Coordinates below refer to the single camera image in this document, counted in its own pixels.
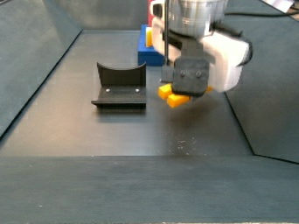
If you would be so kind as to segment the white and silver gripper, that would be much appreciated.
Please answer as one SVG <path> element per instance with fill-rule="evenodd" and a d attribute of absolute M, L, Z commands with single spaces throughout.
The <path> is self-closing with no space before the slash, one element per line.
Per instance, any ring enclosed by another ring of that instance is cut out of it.
<path fill-rule="evenodd" d="M 162 82 L 178 95 L 231 90 L 250 62 L 250 42 L 222 23 L 228 0 L 154 0 L 154 49 L 166 57 Z"/>

